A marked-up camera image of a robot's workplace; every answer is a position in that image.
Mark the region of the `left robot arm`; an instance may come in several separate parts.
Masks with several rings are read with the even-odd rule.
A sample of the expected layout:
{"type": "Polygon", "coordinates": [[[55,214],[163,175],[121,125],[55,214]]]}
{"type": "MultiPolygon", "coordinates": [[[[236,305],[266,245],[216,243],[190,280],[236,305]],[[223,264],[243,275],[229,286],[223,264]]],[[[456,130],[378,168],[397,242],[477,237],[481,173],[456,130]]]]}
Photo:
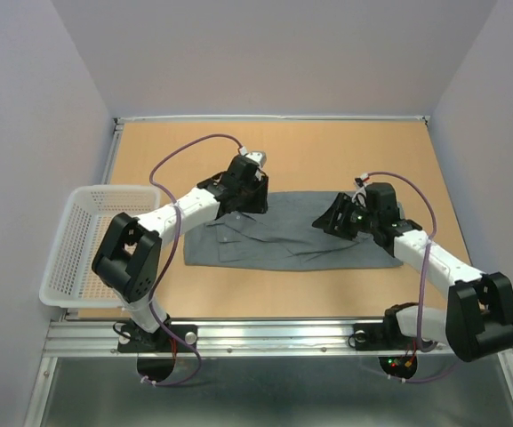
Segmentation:
{"type": "Polygon", "coordinates": [[[114,216],[92,260],[94,272],[131,313],[124,344],[139,351],[164,350],[169,342],[166,311],[155,299],[162,250],[190,230],[234,212],[264,214],[269,178],[266,154],[233,157],[228,169],[199,182],[188,194],[149,213],[114,216]]]}

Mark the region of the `grey long sleeve shirt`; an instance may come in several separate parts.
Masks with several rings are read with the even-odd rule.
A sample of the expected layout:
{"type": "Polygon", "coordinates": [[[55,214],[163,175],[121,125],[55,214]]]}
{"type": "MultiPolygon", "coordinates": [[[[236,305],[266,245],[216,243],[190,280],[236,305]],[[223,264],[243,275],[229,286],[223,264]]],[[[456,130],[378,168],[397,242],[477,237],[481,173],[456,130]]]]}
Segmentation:
{"type": "Polygon", "coordinates": [[[188,266],[270,271],[401,266],[367,234],[346,240],[312,227],[336,196],[335,191],[270,193],[265,214],[229,213],[187,232],[184,262],[188,266]]]}

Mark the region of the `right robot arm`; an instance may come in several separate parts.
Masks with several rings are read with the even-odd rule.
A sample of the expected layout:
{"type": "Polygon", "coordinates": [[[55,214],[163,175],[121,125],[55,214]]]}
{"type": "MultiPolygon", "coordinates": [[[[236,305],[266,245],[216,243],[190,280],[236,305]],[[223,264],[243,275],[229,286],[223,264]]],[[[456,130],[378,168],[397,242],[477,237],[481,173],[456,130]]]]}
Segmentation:
{"type": "Polygon", "coordinates": [[[358,195],[340,192],[313,227],[351,240],[373,237],[391,257],[408,264],[446,299],[445,310],[417,302],[385,311],[377,326],[360,331],[355,341],[365,350],[400,348],[412,339],[449,346],[458,359],[471,362],[513,348],[513,287],[500,272],[487,274],[431,241],[415,221],[406,219],[391,184],[375,182],[358,195]]]}

